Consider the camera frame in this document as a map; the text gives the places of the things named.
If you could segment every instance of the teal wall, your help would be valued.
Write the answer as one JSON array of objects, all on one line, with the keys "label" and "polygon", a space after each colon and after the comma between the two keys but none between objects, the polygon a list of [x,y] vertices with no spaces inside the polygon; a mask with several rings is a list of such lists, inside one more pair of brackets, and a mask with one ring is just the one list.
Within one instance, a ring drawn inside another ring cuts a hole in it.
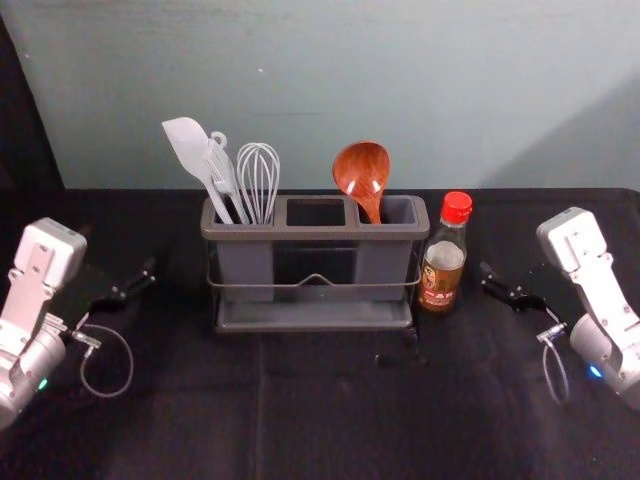
[{"label": "teal wall", "polygon": [[376,139],[390,187],[640,188],[638,0],[0,0],[68,187],[197,187],[160,122],[332,187]]}]

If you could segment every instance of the blue indicator light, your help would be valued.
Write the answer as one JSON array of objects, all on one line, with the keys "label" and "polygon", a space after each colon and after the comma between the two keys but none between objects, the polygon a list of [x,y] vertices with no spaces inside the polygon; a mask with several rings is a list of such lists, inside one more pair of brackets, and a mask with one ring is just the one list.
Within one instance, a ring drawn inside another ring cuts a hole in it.
[{"label": "blue indicator light", "polygon": [[594,367],[593,365],[589,366],[589,371],[591,372],[591,375],[593,375],[594,377],[602,378],[602,372],[598,370],[596,367]]}]

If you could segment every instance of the black table surface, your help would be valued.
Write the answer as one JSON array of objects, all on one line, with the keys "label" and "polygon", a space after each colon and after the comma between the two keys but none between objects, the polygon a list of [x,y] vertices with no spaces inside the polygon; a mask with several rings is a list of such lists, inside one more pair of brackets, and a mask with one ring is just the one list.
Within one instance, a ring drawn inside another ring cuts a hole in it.
[{"label": "black table surface", "polygon": [[[437,222],[442,191],[421,195]],[[398,332],[216,334],[203,283],[199,191],[0,195],[0,266],[22,229],[50,216],[88,226],[85,261],[117,278],[169,246],[163,281],[126,310],[96,315],[133,348],[131,389],[82,388],[71,348],[50,386],[0,432],[0,478],[629,479],[640,475],[640,414],[559,342],[571,401],[549,397],[535,340],[545,319],[483,295],[478,264],[516,276],[543,260],[535,229],[564,208],[593,211],[640,312],[640,200],[626,190],[471,192],[469,257],[455,311],[419,313],[422,367],[376,369]],[[0,287],[4,299],[8,282]],[[108,337],[89,377],[117,386],[126,361]]]}]

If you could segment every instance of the white spatula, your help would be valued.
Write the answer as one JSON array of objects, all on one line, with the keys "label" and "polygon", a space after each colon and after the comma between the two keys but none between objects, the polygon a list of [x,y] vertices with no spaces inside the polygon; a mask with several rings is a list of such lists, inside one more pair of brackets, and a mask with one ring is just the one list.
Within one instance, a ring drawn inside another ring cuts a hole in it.
[{"label": "white spatula", "polygon": [[233,220],[211,178],[211,170],[205,159],[209,138],[200,124],[192,118],[180,117],[162,122],[162,128],[169,137],[182,167],[200,180],[207,189],[220,219],[226,224],[232,224]]}]

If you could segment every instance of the bottle label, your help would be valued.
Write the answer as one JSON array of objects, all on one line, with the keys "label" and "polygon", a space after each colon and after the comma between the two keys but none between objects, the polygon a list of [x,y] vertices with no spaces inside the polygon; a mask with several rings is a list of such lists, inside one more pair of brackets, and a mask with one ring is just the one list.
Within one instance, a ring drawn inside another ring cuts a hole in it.
[{"label": "bottle label", "polygon": [[418,301],[427,310],[445,311],[453,306],[464,265],[455,270],[436,269],[425,262]]}]

